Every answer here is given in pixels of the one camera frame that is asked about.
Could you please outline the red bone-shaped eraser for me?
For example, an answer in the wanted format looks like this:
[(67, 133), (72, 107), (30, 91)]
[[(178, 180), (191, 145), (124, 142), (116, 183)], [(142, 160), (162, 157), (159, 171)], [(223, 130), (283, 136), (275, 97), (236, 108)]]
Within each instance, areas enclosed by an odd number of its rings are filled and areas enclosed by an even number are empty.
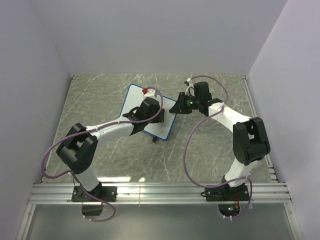
[(163, 123), (165, 121), (165, 110), (162, 108), (159, 114), (160, 122)]

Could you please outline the blue framed whiteboard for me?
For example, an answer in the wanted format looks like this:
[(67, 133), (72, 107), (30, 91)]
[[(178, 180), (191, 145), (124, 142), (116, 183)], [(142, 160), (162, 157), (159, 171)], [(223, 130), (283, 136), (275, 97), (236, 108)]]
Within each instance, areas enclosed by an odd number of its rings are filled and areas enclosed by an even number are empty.
[[(141, 105), (143, 101), (143, 87), (131, 84), (124, 98), (124, 103), (120, 111), (120, 116), (128, 113), (134, 107)], [(171, 129), (176, 119), (176, 114), (169, 113), (169, 110), (175, 105), (176, 101), (163, 96), (164, 122), (150, 123), (144, 128), (144, 132), (166, 141), (170, 135)]]

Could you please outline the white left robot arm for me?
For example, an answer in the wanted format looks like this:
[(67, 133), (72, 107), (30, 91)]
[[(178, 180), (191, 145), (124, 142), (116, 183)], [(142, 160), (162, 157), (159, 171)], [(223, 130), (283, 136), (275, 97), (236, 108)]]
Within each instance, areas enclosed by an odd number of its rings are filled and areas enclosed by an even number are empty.
[(98, 145), (134, 135), (149, 124), (163, 123), (164, 115), (165, 109), (160, 103), (147, 97), (114, 122), (91, 127), (80, 123), (73, 125), (56, 153), (84, 188), (83, 195), (89, 201), (96, 201), (104, 193), (102, 183), (91, 169)]

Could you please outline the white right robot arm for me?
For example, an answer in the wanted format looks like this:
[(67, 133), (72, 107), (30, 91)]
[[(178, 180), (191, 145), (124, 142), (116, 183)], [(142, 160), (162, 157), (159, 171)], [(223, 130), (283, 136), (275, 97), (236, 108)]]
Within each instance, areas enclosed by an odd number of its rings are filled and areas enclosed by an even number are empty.
[(232, 200), (238, 195), (238, 188), (248, 179), (258, 161), (271, 151), (267, 131), (260, 117), (250, 118), (226, 105), (225, 101), (213, 98), (206, 81), (192, 83), (186, 81), (188, 89), (180, 92), (175, 105), (169, 110), (172, 114), (187, 115), (198, 110), (206, 120), (219, 122), (232, 132), (232, 149), (235, 159), (229, 171), (216, 185), (222, 197)]

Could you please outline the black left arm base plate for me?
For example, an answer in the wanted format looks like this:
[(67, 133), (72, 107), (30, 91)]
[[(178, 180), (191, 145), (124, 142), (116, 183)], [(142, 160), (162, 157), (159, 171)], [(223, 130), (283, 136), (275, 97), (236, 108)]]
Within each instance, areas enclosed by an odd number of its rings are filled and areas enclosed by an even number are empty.
[[(90, 192), (90, 194), (106, 202), (115, 202), (117, 198), (117, 190), (118, 188), (116, 186), (102, 186), (98, 193), (92, 191)], [(75, 203), (77, 202), (86, 203), (86, 202), (96, 202), (97, 200), (86, 195), (80, 186), (75, 186), (73, 188), (71, 201)]]

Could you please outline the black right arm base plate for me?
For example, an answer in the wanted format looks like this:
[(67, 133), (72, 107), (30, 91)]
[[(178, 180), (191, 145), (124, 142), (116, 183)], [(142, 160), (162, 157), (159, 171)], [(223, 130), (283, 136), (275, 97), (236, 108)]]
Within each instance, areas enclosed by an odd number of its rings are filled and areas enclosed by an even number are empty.
[(232, 202), (232, 201), (248, 201), (250, 199), (248, 187), (245, 183), (237, 187), (230, 187), (228, 184), (217, 188), (205, 188), (200, 193), (207, 202)]

